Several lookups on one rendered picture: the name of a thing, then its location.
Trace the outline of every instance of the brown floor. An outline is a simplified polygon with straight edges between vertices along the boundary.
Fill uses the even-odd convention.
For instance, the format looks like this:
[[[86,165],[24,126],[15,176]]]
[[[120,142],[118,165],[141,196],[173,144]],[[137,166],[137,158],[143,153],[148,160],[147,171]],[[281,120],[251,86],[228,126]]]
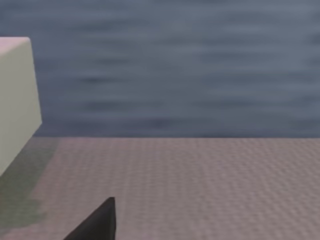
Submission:
[[[320,139],[33,138],[0,239],[62,240],[112,196],[117,240],[318,240]]]

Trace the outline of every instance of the blurry background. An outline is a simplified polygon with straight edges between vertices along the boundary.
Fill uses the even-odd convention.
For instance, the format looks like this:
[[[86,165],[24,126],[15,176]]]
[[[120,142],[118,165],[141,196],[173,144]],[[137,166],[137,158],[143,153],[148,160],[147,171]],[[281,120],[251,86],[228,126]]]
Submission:
[[[32,40],[38,136],[320,137],[320,7],[1,0]]]

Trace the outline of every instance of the black triangular object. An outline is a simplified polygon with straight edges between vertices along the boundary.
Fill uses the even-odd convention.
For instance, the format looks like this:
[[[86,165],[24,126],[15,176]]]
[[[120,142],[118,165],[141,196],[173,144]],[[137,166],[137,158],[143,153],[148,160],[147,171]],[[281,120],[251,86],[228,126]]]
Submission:
[[[116,201],[108,198],[63,240],[115,240]]]

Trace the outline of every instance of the white block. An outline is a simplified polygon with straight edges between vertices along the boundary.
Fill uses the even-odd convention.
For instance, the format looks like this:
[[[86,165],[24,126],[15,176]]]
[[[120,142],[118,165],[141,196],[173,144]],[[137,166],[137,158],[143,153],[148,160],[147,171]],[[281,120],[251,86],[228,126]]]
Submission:
[[[0,37],[0,176],[41,123],[30,39]]]

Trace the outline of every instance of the block's side face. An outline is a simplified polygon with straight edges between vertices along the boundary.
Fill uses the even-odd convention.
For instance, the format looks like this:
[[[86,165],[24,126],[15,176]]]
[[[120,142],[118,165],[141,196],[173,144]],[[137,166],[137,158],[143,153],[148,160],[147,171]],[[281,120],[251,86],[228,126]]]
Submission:
[[[0,55],[0,175],[42,123],[31,42]]]

